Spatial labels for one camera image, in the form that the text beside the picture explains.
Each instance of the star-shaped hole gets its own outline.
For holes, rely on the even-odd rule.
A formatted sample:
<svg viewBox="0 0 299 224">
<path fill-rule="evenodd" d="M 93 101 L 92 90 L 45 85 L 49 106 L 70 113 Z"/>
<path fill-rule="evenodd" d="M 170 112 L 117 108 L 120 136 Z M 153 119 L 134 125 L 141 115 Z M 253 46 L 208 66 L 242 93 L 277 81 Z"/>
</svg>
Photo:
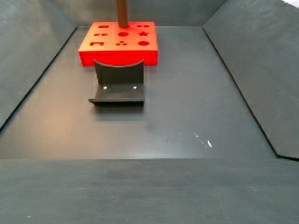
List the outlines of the star-shaped hole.
<svg viewBox="0 0 299 224">
<path fill-rule="evenodd" d="M 144 32 L 144 31 L 138 32 L 138 36 L 146 36 L 146 34 L 148 32 Z"/>
</svg>

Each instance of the red shape sorter box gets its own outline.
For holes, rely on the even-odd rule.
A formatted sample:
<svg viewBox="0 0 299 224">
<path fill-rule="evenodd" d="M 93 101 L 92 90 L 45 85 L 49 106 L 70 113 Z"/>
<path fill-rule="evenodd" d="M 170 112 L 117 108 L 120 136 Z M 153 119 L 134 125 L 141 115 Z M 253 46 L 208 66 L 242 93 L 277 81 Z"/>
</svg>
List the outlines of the red shape sorter box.
<svg viewBox="0 0 299 224">
<path fill-rule="evenodd" d="M 100 63 L 124 66 L 144 60 L 146 66 L 157 64 L 154 22 L 129 22 L 120 28 L 117 22 L 96 22 L 78 48 L 84 67 Z"/>
</svg>

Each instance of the gray wall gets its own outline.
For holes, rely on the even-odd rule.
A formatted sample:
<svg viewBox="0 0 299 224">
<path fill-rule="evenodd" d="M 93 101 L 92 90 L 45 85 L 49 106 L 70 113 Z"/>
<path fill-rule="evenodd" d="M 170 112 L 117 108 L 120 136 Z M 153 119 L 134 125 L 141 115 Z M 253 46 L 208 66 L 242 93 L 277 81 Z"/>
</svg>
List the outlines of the gray wall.
<svg viewBox="0 0 299 224">
<path fill-rule="evenodd" d="M 48 0 L 0 0 L 0 128 L 74 28 Z"/>
<path fill-rule="evenodd" d="M 228 0 L 204 30 L 276 153 L 299 158 L 299 10 Z"/>
<path fill-rule="evenodd" d="M 116 0 L 52 0 L 80 24 L 117 19 Z M 226 0 L 126 0 L 130 20 L 158 25 L 202 25 Z"/>
</svg>

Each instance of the wooden stick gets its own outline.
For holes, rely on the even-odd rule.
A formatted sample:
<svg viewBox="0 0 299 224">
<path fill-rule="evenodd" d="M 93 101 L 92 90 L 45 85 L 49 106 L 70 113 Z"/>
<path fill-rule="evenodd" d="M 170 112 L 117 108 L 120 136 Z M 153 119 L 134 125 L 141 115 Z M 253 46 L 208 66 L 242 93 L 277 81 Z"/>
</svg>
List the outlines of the wooden stick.
<svg viewBox="0 0 299 224">
<path fill-rule="evenodd" d="M 118 27 L 126 28 L 126 0 L 116 0 L 116 12 Z"/>
</svg>

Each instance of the black bracket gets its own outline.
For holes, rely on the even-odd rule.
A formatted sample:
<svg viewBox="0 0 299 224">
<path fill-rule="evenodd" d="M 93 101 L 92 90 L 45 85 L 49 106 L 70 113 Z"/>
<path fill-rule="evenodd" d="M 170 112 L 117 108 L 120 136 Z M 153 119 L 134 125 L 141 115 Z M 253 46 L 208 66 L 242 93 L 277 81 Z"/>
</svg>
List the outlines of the black bracket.
<svg viewBox="0 0 299 224">
<path fill-rule="evenodd" d="M 109 66 L 94 61 L 97 93 L 88 101 L 101 103 L 144 103 L 144 61 L 128 66 Z"/>
</svg>

